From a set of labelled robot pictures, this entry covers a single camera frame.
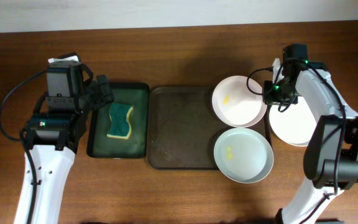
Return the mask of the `green and yellow sponge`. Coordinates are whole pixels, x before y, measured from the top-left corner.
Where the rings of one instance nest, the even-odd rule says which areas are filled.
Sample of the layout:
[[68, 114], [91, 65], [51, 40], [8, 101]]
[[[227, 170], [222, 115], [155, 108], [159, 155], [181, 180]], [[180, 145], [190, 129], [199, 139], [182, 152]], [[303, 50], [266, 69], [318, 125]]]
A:
[[112, 103], [109, 108], [111, 126], [107, 131], [107, 137], [113, 139], [129, 139], [132, 133], [132, 126], [129, 121], [133, 111], [131, 105]]

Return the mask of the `pink plate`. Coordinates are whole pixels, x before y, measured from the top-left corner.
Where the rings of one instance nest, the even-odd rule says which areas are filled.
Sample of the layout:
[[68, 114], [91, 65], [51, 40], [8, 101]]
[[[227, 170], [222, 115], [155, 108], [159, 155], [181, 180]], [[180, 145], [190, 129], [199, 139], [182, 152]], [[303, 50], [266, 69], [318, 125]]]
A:
[[265, 115], [267, 105], [260, 95], [262, 87], [245, 76], [231, 76], [220, 81], [212, 94], [211, 103], [216, 116], [225, 124], [247, 128], [257, 124]]

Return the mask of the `white plate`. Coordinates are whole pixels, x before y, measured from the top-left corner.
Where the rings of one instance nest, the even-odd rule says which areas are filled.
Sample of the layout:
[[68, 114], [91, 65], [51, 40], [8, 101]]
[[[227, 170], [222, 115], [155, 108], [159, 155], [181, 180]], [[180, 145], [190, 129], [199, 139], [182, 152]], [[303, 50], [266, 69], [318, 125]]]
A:
[[305, 99], [298, 97], [298, 103], [292, 104], [286, 111], [279, 112], [278, 105], [273, 105], [269, 112], [270, 126], [282, 141], [293, 146], [307, 146], [316, 127]]

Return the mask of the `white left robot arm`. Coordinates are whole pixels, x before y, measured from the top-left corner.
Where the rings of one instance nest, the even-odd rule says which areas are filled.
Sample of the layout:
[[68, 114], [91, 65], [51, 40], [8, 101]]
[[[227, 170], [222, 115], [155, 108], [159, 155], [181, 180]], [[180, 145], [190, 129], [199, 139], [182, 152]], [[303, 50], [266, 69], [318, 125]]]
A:
[[80, 99], [85, 103], [79, 113], [68, 108], [43, 113], [43, 102], [50, 101], [44, 93], [21, 129], [25, 170], [15, 223], [58, 222], [65, 183], [86, 132], [88, 114], [114, 100], [107, 76], [98, 75]]

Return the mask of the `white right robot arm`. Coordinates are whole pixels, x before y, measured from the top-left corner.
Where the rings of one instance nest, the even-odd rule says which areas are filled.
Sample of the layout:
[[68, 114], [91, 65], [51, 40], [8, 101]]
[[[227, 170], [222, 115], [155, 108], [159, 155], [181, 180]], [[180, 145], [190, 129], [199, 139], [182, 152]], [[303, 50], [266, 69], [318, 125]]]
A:
[[358, 183], [358, 113], [348, 106], [321, 62], [276, 60], [273, 80], [264, 83], [264, 101], [289, 109], [303, 97], [316, 127], [303, 157], [305, 179], [277, 223], [315, 223], [325, 208]]

